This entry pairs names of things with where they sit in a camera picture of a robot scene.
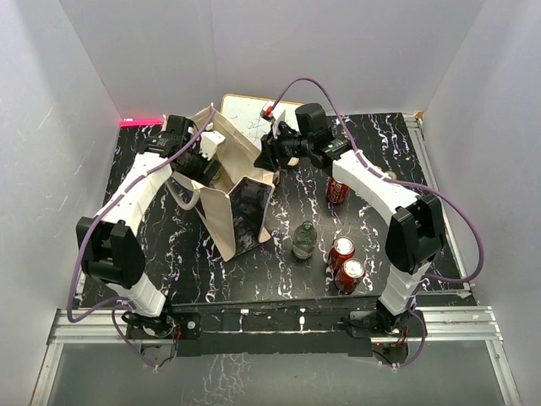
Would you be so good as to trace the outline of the cream canvas tote bag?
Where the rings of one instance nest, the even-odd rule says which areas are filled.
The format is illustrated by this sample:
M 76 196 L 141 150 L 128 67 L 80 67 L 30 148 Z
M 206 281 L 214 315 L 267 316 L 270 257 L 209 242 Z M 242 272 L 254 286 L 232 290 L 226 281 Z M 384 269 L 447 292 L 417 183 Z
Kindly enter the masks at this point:
M 197 212 L 222 259 L 229 261 L 270 239 L 265 218 L 278 175 L 254 166 L 260 150 L 212 105 L 190 119 L 197 129 L 224 138 L 206 149 L 221 164 L 218 178 L 206 186 L 174 171 L 166 186 L 181 209 Z

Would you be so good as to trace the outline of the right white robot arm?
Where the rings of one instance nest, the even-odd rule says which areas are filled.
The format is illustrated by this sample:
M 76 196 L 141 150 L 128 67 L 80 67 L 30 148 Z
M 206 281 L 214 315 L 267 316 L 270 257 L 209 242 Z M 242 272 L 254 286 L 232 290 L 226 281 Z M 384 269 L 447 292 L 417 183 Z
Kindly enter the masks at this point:
M 270 131 L 260 139 L 255 167 L 275 172 L 293 158 L 307 158 L 369 203 L 387 224 L 385 253 L 391 266 L 374 322 L 384 334 L 398 334 L 407 325 L 416 288 L 445 244 L 439 199 L 396 184 L 361 151 L 355 151 L 352 140 L 334 135 L 318 103 L 296 108 L 295 129 L 282 115 L 276 116 L 273 107 L 262 109 L 260 116 L 270 123 Z

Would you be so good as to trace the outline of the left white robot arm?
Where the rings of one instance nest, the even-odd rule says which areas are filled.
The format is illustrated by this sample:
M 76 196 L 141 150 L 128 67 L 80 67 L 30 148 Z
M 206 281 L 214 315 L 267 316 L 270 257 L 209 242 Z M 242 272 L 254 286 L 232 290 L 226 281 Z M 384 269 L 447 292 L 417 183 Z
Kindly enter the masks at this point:
M 211 123 L 216 110 L 203 124 L 179 117 L 180 128 L 163 130 L 140 145 L 134 163 L 111 199 L 93 216 L 76 225 L 79 252 L 69 289 L 71 298 L 81 273 L 109 286 L 117 296 L 105 299 L 84 316 L 116 300 L 145 318 L 145 327 L 156 337 L 174 328 L 174 316 L 165 311 L 165 295 L 145 273 L 145 254 L 137 240 L 140 222 L 159 189 L 172 177 L 172 164 L 193 148 Z

